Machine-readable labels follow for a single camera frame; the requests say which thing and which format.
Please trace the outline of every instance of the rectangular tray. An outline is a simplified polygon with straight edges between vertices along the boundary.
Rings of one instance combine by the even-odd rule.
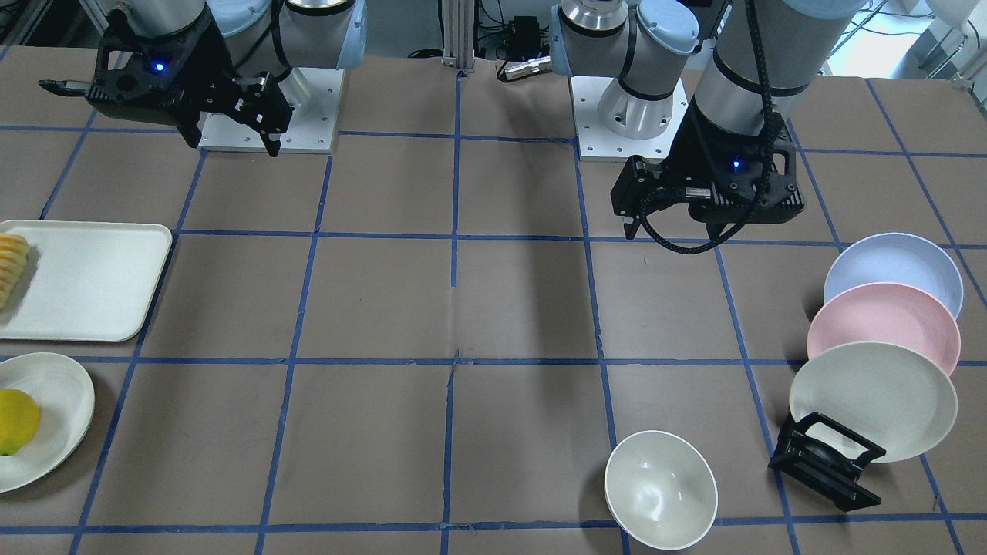
[[[147,223],[9,220],[28,267],[0,308],[0,339],[120,342],[144,322],[172,245]]]

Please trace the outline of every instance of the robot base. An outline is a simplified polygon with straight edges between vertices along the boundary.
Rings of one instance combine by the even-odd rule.
[[[342,98],[339,69],[299,68],[312,91],[310,106],[291,119],[281,136],[282,153],[330,154],[336,138]],[[202,127],[199,148],[220,152],[266,152],[260,137],[221,114],[210,114]]]
[[[637,154],[648,162],[664,160],[689,105],[682,81],[679,80],[675,85],[671,119],[659,136],[650,139],[627,138],[603,124],[597,105],[611,81],[612,77],[575,76],[570,79],[572,112],[579,137],[579,157],[598,162],[624,162],[629,156]]]

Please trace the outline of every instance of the bread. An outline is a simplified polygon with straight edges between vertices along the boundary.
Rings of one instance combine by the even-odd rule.
[[[14,285],[28,265],[28,240],[13,233],[0,233],[0,308],[7,305]]]

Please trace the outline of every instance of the yellow lemon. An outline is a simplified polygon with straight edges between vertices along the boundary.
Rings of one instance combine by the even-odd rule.
[[[41,409],[20,389],[0,389],[0,456],[17,453],[35,437]]]

